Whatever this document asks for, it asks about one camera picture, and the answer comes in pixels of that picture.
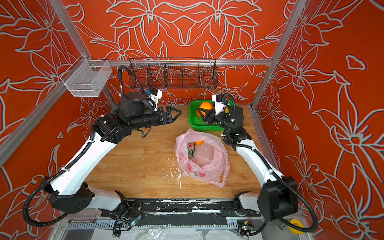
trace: flower pattern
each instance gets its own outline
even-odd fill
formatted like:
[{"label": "flower pattern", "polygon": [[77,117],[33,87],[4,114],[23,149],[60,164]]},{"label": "flower pattern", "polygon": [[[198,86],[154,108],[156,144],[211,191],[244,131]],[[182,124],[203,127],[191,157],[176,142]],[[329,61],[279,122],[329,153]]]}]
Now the flower pattern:
[{"label": "flower pattern", "polygon": [[107,106],[102,100],[95,101],[90,97],[81,97],[80,112],[82,116],[68,125],[67,132],[74,127],[82,126],[84,138],[87,140],[91,133],[93,121],[99,118],[102,114],[108,114],[106,108]]},{"label": "flower pattern", "polygon": [[[267,0],[185,3],[118,0],[103,2],[96,9],[84,0],[63,0],[63,3],[94,59],[181,56],[247,60],[272,57],[295,2],[277,1],[274,14],[261,7]],[[103,24],[96,24],[95,17],[102,17]],[[233,69],[244,76],[241,81],[233,77],[224,79],[226,75],[235,75],[224,73]],[[223,73],[219,76],[220,82],[226,82],[225,87],[231,92],[236,91],[242,104],[252,101],[252,92],[262,79],[259,76],[265,72],[258,66],[220,67],[219,71]],[[153,79],[162,81],[157,73]],[[115,91],[119,89],[118,81],[111,79],[108,86],[119,101],[118,91]],[[177,98],[180,103],[184,98],[205,97],[208,91],[169,89],[168,92],[172,94],[163,95],[165,102],[173,103],[173,98]]]},{"label": "flower pattern", "polygon": [[[382,10],[379,1],[307,1],[266,88],[258,89],[256,110],[280,170],[317,213],[315,239],[384,236],[384,105],[375,67],[383,51],[361,44],[376,37],[366,26]],[[278,115],[266,117],[277,109],[293,126],[277,128]]]},{"label": "flower pattern", "polygon": [[[28,117],[80,56],[47,0],[7,0],[0,3],[0,43],[6,61],[0,79],[0,144]],[[79,116],[98,117],[110,111],[105,97],[82,99],[64,93],[1,167],[0,236],[3,239],[48,239],[53,226],[32,227],[22,208],[28,195],[45,176],[52,176],[83,144],[81,128],[65,129]],[[90,121],[84,118],[84,125]],[[32,200],[30,215],[49,221],[60,215],[41,191]]]}]

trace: black cable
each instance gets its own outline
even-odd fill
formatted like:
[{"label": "black cable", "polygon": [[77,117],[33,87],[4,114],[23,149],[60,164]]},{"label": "black cable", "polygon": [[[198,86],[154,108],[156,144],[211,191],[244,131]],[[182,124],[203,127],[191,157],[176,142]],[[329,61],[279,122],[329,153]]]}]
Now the black cable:
[{"label": "black cable", "polygon": [[152,127],[149,127],[149,131],[146,134],[144,134],[144,131],[141,129],[135,129],[135,130],[141,132],[141,138],[145,138],[148,135],[148,133],[151,131],[151,129]]},{"label": "black cable", "polygon": [[249,235],[248,235],[247,232],[244,232],[244,231],[242,231],[242,230],[240,230],[240,234],[241,234],[242,236],[255,236],[256,234],[259,234],[259,233],[261,233],[261,231],[263,231],[263,229],[265,228],[265,226],[266,226],[267,223],[268,223],[268,221],[265,220],[264,223],[263,223],[263,225],[262,225],[258,230],[254,231],[253,233],[249,233]]},{"label": "black cable", "polygon": [[[265,166],[267,167],[268,170],[271,170],[272,167],[269,165],[269,163],[267,162],[267,160],[264,158],[264,156],[256,149],[253,149],[251,146],[248,146],[248,145],[245,145],[245,144],[237,144],[237,143],[230,143],[227,141],[226,139],[226,136],[229,137],[229,132],[230,132],[230,129],[231,127],[233,126],[232,122],[230,122],[228,124],[228,126],[226,127],[226,129],[224,130],[224,136],[223,136],[223,141],[225,144],[227,145],[230,145],[230,146],[235,146],[235,147],[245,147],[245,148],[248,148],[248,149],[251,149],[254,153],[257,154],[257,156],[259,156],[259,158],[263,161],[263,163],[265,164]],[[279,175],[277,175],[274,171],[271,171],[271,174],[272,176],[274,176],[279,182],[281,182],[286,188],[288,188],[291,192],[293,192],[301,201],[302,203],[304,203],[304,205],[307,207],[308,211],[310,212],[311,214],[311,217],[312,217],[312,226],[311,227],[308,227],[308,228],[302,228],[302,227],[298,227],[294,224],[291,224],[290,222],[288,222],[287,220],[283,219],[283,218],[280,218],[279,220],[282,221],[283,223],[285,223],[286,225],[290,226],[291,228],[293,229],[296,229],[298,231],[301,231],[301,232],[313,232],[317,229],[318,227],[318,220],[317,220],[317,215],[315,213],[315,211],[313,210],[312,206],[304,199],[303,196],[301,196],[296,189],[292,188],[291,186],[288,185],[288,183],[283,180]]]},{"label": "black cable", "polygon": [[108,217],[112,218],[113,220],[124,221],[130,218],[130,217],[123,217],[123,218],[115,217],[109,214],[109,212],[107,212],[105,209],[99,209],[99,210],[102,211],[104,214],[106,214]]},{"label": "black cable", "polygon": [[128,220],[123,221],[121,224],[118,224],[120,231],[123,231],[123,230],[121,230],[121,228],[124,224],[127,224],[127,226],[126,226],[127,230],[126,231],[128,231],[129,230],[128,224],[130,221],[131,221],[131,219],[128,219]]},{"label": "black cable", "polygon": [[153,110],[156,110],[156,103],[155,103],[155,101],[152,98],[150,98],[150,97],[147,97],[146,99],[152,103]]},{"label": "black cable", "polygon": [[228,96],[228,97],[231,99],[231,101],[232,101],[232,106],[233,106],[233,117],[232,117],[232,119],[235,119],[235,116],[236,116],[236,103],[235,103],[235,98],[234,98],[233,95],[230,94],[230,93],[226,93],[226,94],[224,94],[223,98],[225,99],[226,96]]},{"label": "black cable", "polygon": [[[91,140],[91,142],[88,142],[86,144],[86,146],[84,147],[84,149],[67,165],[65,166],[64,168],[66,170],[70,169],[86,152],[87,150],[89,149],[89,147],[92,145],[93,143],[93,140],[94,140],[94,135],[95,135],[95,132],[96,132],[96,123],[99,121],[98,120],[95,120],[92,124],[92,127],[91,127],[91,135],[89,137],[89,139]],[[42,189],[44,189],[49,183],[51,183],[54,179],[56,179],[57,177],[59,177],[60,175],[62,175],[63,173],[66,172],[66,170],[61,170],[59,171],[58,173],[56,173],[54,176],[50,177],[46,182],[44,182],[43,184],[41,184],[40,186],[38,186],[29,196],[28,198],[26,199],[26,201],[24,202],[24,206],[23,206],[23,210],[22,210],[22,215],[23,215],[23,218],[24,220],[26,221],[26,223],[28,223],[29,225],[31,226],[34,226],[34,227],[45,227],[45,226],[49,226],[51,224],[54,224],[54,223],[57,223],[58,221],[60,221],[61,219],[65,218],[68,213],[63,213],[61,216],[59,216],[58,218],[56,219],[53,219],[51,221],[48,221],[48,222],[38,222],[38,221],[35,221],[31,218],[31,216],[29,215],[29,205],[31,204],[33,198],[36,196],[36,194],[38,192],[40,192]]]},{"label": "black cable", "polygon": [[[119,215],[119,217],[118,218],[122,218],[122,216],[124,216],[124,215],[126,215],[127,213],[128,213],[128,211],[129,211],[129,209],[131,209],[131,214],[130,214],[130,216],[128,217],[128,219],[130,219],[131,217],[132,217],[132,215],[133,215],[133,207],[128,207],[126,210],[124,210],[120,215]],[[120,237],[120,233],[118,234],[118,233],[116,233],[116,227],[117,227],[117,225],[118,225],[118,221],[124,221],[124,220],[116,220],[115,221],[115,223],[113,224],[113,234],[115,235],[115,236],[117,236],[117,237]]]},{"label": "black cable", "polygon": [[123,86],[123,84],[122,84],[122,70],[123,70],[123,69],[124,69],[125,71],[127,71],[127,73],[129,73],[129,75],[131,75],[131,76],[135,79],[135,81],[137,82],[137,84],[138,84],[138,86],[139,86],[141,92],[145,94],[145,91],[144,91],[143,87],[141,86],[139,80],[137,79],[136,75],[135,75],[133,72],[131,72],[131,70],[129,70],[129,68],[128,68],[127,66],[120,65],[120,66],[118,67],[118,77],[119,77],[120,93],[121,93],[121,95],[124,94],[124,86]]}]

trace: wire mesh basket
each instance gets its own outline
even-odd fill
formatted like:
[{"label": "wire mesh basket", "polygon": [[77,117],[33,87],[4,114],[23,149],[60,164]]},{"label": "wire mesh basket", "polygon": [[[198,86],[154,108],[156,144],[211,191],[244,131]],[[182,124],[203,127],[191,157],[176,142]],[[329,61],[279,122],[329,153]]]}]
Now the wire mesh basket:
[{"label": "wire mesh basket", "polygon": [[[215,89],[218,84],[215,59],[174,58],[159,61],[132,58],[129,68],[146,88]],[[132,76],[129,76],[129,86],[139,89]]]},{"label": "wire mesh basket", "polygon": [[88,61],[81,60],[71,71],[73,73],[68,74],[70,77],[61,78],[61,80],[75,97],[99,96],[112,73],[108,60],[102,67],[91,67]]}]

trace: white wire basket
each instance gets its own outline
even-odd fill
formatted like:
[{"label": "white wire basket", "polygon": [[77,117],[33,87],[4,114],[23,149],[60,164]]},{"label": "white wire basket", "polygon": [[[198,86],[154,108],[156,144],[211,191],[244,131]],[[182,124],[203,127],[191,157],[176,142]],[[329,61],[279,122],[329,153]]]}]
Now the white wire basket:
[{"label": "white wire basket", "polygon": [[88,61],[81,60],[72,70],[70,76],[61,80],[75,97],[98,97],[112,73],[108,60],[101,68],[91,67]]}]

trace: black wire basket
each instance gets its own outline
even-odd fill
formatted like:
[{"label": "black wire basket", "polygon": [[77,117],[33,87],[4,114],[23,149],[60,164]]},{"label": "black wire basket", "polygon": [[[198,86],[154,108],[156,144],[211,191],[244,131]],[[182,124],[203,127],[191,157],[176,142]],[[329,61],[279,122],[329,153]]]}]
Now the black wire basket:
[{"label": "black wire basket", "polygon": [[[215,59],[201,58],[131,58],[129,69],[142,86],[159,89],[215,89],[217,67]],[[129,86],[139,89],[129,76]]]}]

